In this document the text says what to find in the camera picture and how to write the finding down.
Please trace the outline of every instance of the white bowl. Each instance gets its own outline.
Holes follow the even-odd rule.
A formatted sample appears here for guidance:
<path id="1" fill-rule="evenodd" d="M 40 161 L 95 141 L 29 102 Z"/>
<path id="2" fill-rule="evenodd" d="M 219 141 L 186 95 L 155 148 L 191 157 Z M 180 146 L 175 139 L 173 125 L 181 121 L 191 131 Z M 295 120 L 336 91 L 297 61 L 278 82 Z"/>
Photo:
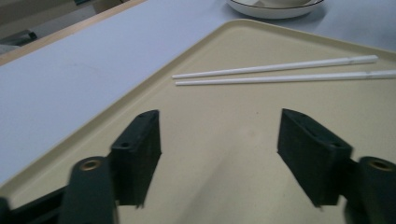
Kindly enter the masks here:
<path id="1" fill-rule="evenodd" d="M 279 20 L 302 16 L 311 12 L 324 0 L 308 0 L 300 7 L 282 7 L 268 0 L 226 0 L 236 11 L 261 19 Z"/>

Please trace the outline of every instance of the table surface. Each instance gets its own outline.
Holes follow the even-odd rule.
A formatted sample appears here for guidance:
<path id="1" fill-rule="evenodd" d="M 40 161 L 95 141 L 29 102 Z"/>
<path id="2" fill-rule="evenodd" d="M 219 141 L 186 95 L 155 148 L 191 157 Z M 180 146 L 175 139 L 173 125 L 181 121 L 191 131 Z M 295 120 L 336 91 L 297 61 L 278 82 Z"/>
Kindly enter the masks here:
<path id="1" fill-rule="evenodd" d="M 394 8 L 393 0 L 327 0 L 299 18 L 259 21 L 395 51 Z M 254 20 L 223 0 L 148 0 L 1 65 L 0 183 L 235 19 Z"/>

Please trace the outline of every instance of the chopsticks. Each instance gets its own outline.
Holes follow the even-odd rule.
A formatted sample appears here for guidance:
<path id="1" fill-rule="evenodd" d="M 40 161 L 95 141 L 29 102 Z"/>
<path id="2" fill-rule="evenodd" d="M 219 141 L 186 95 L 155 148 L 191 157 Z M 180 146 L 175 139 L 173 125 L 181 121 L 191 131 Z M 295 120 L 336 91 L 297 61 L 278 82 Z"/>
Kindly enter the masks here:
<path id="1" fill-rule="evenodd" d="M 282 63 L 282 64 L 272 64 L 258 67 L 245 67 L 245 68 L 235 68 L 211 72 L 202 73 L 190 73 L 183 75 L 174 75 L 172 78 L 185 78 L 185 77 L 213 77 L 213 76 L 224 76 L 242 73 L 258 73 L 258 72 L 269 72 L 269 71 L 280 71 L 280 70 L 290 70 L 290 69 L 300 69 L 300 68 L 313 68 L 313 67 L 325 67 L 325 66 L 336 66 L 336 65 L 349 65 L 349 64 L 359 64 L 359 63 L 376 63 L 378 57 L 375 55 L 365 55 L 358 57 L 347 57 L 347 58 L 336 58 L 328 60 L 310 61 L 310 62 L 300 62 L 300 63 Z"/>
<path id="2" fill-rule="evenodd" d="M 373 72 L 352 72 L 333 73 L 283 77 L 245 77 L 214 80 L 197 81 L 177 81 L 177 86 L 197 86 L 197 85 L 220 85 L 220 84 L 247 84 L 247 83 L 268 83 L 268 82 L 301 82 L 301 81 L 324 81 L 324 80 L 353 80 L 353 79 L 377 79 L 396 78 L 396 70 L 373 71 Z"/>
<path id="3" fill-rule="evenodd" d="M 173 79 L 183 77 L 213 77 L 234 75 L 242 73 L 257 73 L 267 71 L 280 71 L 301 68 L 325 67 L 336 65 L 350 65 L 360 63 L 376 63 L 378 57 L 375 55 L 365 55 L 357 57 L 336 58 L 328 60 L 299 62 L 299 63 L 282 63 L 272 64 L 258 67 L 245 67 L 236 69 L 227 69 L 219 71 L 210 71 L 202 73 L 190 73 L 183 75 L 174 75 Z M 221 84 L 246 84 L 246 83 L 271 83 L 271 82 L 301 82 L 301 81 L 324 81 L 324 80 L 354 80 L 354 79 L 378 79 L 378 78 L 396 78 L 396 70 L 385 71 L 362 71 L 349 73 L 330 73 L 330 74 L 314 74 L 314 75 L 297 75 L 297 76 L 277 76 L 277 77 L 242 77 L 242 78 L 226 78 L 211 80 L 187 80 L 176 81 L 177 86 L 196 86 L 196 85 L 221 85 Z"/>

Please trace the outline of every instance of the beige tray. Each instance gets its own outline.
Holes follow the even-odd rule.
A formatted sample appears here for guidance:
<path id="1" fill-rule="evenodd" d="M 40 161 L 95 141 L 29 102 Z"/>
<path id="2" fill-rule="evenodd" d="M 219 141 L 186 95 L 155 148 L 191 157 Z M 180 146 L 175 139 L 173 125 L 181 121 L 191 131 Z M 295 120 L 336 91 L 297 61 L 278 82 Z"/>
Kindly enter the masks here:
<path id="1" fill-rule="evenodd" d="M 145 208 L 122 207 L 121 223 L 343 223 L 344 203 L 316 209 L 276 154 L 281 108 L 337 133 L 356 148 L 354 159 L 396 161 L 395 79 L 176 87 L 170 76 L 366 54 L 378 55 L 379 62 L 251 77 L 395 69 L 396 54 L 231 21 L 31 164 L 0 194 L 15 207 L 63 186 L 75 162 L 105 156 L 137 114 L 159 109 L 163 155 Z"/>

